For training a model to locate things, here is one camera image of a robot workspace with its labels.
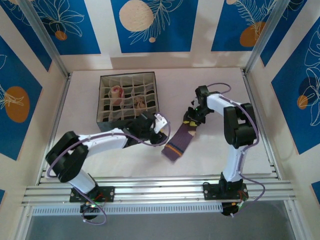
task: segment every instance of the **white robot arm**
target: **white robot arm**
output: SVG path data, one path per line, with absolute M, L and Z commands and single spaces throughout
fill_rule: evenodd
M 243 183 L 242 169 L 249 146 L 257 138 L 256 118 L 250 103 L 241 104 L 229 100 L 219 92 L 209 92 L 207 86 L 195 90 L 196 98 L 184 115 L 184 121 L 196 125 L 206 123 L 206 115 L 217 112 L 223 116 L 224 137 L 229 144 L 227 164 L 218 184 L 203 184 L 205 200 L 239 199 L 239 191 L 247 192 Z
M 76 135 L 73 131 L 65 133 L 46 155 L 50 165 L 47 175 L 53 170 L 61 183 L 70 183 L 73 195 L 70 202 L 84 202 L 81 191 L 96 202 L 113 202 L 114 187 L 98 186 L 96 181 L 81 168 L 86 158 L 111 149 L 122 149 L 150 140 L 150 146 L 159 146 L 166 142 L 167 136 L 161 129 L 168 124 L 160 114 L 143 112 L 122 129 L 93 135 Z

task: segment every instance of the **white floor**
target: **white floor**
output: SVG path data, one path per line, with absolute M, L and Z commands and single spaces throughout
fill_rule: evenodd
M 201 85 L 224 82 L 232 86 L 225 96 L 247 103 L 249 97 L 239 68 L 189 68 L 75 71 L 66 96 L 55 141 L 68 131 L 94 134 L 100 130 L 96 123 L 100 76 L 155 72 L 160 112 L 171 122 L 172 136 Z M 223 91 L 225 86 L 212 86 L 210 91 Z M 161 154 L 162 146 L 142 144 L 126 149 L 106 151 L 88 158 L 83 169 L 93 177 L 152 177 L 198 176 L 220 174 L 227 161 L 228 144 L 224 138 L 223 118 L 218 113 L 207 116 L 206 124 L 198 127 L 184 155 L 172 164 Z M 243 169 L 244 174 L 271 174 L 262 142 L 252 148 Z

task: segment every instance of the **purple cable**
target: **purple cable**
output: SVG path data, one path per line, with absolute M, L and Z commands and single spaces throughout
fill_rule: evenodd
M 221 92 L 221 94 L 226 94 L 226 93 L 230 92 L 231 89 L 232 89 L 231 86 L 228 83 L 225 83 L 225 82 L 211 83 L 211 84 L 207 85 L 207 87 L 209 88 L 209 87 L 211 87 L 213 85 L 225 85 L 225 86 L 227 86 L 229 88 L 228 90 Z
M 245 116 L 248 118 L 249 122 L 251 123 L 251 125 L 252 125 L 252 127 L 253 127 L 253 129 L 254 129 L 254 132 L 255 132 L 255 135 L 256 135 L 256 141 L 255 141 L 255 143 L 246 146 L 246 147 L 243 149 L 243 152 L 247 151 L 249 148 L 252 148 L 252 147 L 256 146 L 256 145 L 259 143 L 259 141 L 260 141 L 259 131 L 258 131 L 258 128 L 257 128 L 255 122 L 254 122 L 253 119 L 250 117 L 250 115 L 247 113 L 247 111 L 246 111 L 242 106 L 240 106 L 240 105 L 237 104 L 236 102 L 230 100 L 229 98 L 227 98 L 227 97 L 225 97 L 225 96 L 222 96 L 222 95 L 219 95 L 219 97 L 220 97 L 221 99 L 223 99 L 223 100 L 225 100 L 225 101 L 227 101 L 227 102 L 235 105 L 236 107 L 238 107 L 238 108 L 245 114 Z M 265 192 L 266 192 L 266 187 L 265 187 L 265 185 L 263 185 L 261 182 L 258 182 L 258 181 L 256 181 L 256 180 L 253 180 L 253 179 L 251 179 L 251 178 L 248 178 L 248 177 L 243 176 L 241 166 L 242 166 L 242 162 L 243 162 L 243 160 L 244 160 L 244 156 L 245 156 L 245 155 L 241 152 L 240 161 L 239 161 L 239 165 L 238 165 L 239 175 L 240 175 L 243 179 L 245 179 L 245 180 L 247 180 L 247 181 L 250 181 L 250 182 L 252 182 L 252 183 L 254 183 L 254 184 L 258 184 L 258 185 L 262 186 L 262 188 L 263 188 L 262 193 L 261 193 L 256 199 L 254 199 L 251 204 L 249 204 L 249 205 L 246 207 L 246 208 L 248 208 L 248 207 L 251 206 L 254 202 L 258 201 L 258 200 L 265 194 Z M 241 212 L 241 209 L 240 209 L 237 213 L 235 213 L 234 216 L 237 215 L 237 214 L 239 214 L 240 212 Z
M 105 224 L 105 223 L 107 222 L 107 214 L 106 214 L 106 212 L 103 210 L 103 208 L 100 207 L 96 202 L 94 202 L 93 200 L 91 200 L 90 197 L 86 196 L 80 189 L 76 188 L 75 186 L 73 186 L 73 187 L 74 187 L 74 189 L 75 189 L 79 194 L 82 195 L 82 197 L 84 197 L 84 198 L 87 199 L 90 203 L 92 203 L 93 205 L 95 205 L 95 206 L 103 213 L 103 215 L 104 215 L 104 220 L 103 220 L 102 222 L 87 221 L 87 220 L 85 219 L 85 211 L 83 211 L 83 213 L 82 213 L 83 222 L 88 223 L 88 224 L 91 224 L 91 225 L 96 225 L 96 226 Z
M 169 137 L 170 137 L 170 134 L 171 134 L 171 126 L 170 126 L 170 122 L 168 121 L 168 119 L 163 115 L 161 114 L 161 116 L 164 117 L 164 119 L 167 121 L 167 126 L 168 126 L 168 135 L 166 137 L 166 139 L 161 142 L 161 143 L 158 143 L 158 144 L 150 144 L 150 143 L 146 143 L 142 140 L 140 140 L 139 138 L 131 135 L 131 134 L 127 134 L 127 133 L 120 133 L 120 132 L 115 132 L 115 133 L 105 133 L 105 134 L 101 134 L 101 135 L 97 135 L 97 136 L 93 136 L 91 138 L 85 138 L 85 139 L 82 139 L 80 141 L 77 141 L 76 143 L 72 144 L 71 146 L 69 146 L 67 149 L 65 149 L 53 162 L 52 164 L 49 166 L 49 169 L 47 170 L 46 172 L 46 176 L 48 178 L 56 178 L 57 176 L 54 176 L 54 175 L 50 175 L 52 169 L 54 168 L 54 166 L 57 164 L 57 162 L 70 150 L 74 149 L 76 146 L 84 143 L 84 142 L 87 142 L 87 141 L 90 141 L 90 140 L 94 140 L 94 139 L 99 139 L 99 138 L 104 138 L 104 137 L 108 137 L 108 136 L 126 136 L 126 137 L 129 137 L 129 138 L 132 138 L 134 140 L 136 140 L 138 143 L 142 143 L 144 145 L 147 145 L 147 146 L 151 146 L 151 147 L 157 147 L 157 146 L 161 146 L 161 145 L 164 145 L 166 144 L 166 142 L 169 140 Z M 91 222 L 91 221 L 87 221 L 85 218 L 84 218 L 84 213 L 82 214 L 82 218 L 84 220 L 84 222 L 88 223 L 88 224 L 92 224 L 92 225 L 102 225 L 104 223 L 106 223 L 107 221 L 107 215 L 106 215 L 106 212 L 97 204 L 95 203 L 93 200 L 91 200 L 89 197 L 87 197 L 80 189 L 76 188 L 75 186 L 73 186 L 74 189 L 79 193 L 81 194 L 85 199 L 87 199 L 89 202 L 91 202 L 92 204 L 96 205 L 97 208 L 102 211 L 103 215 L 104 215 L 104 221 L 103 222 Z

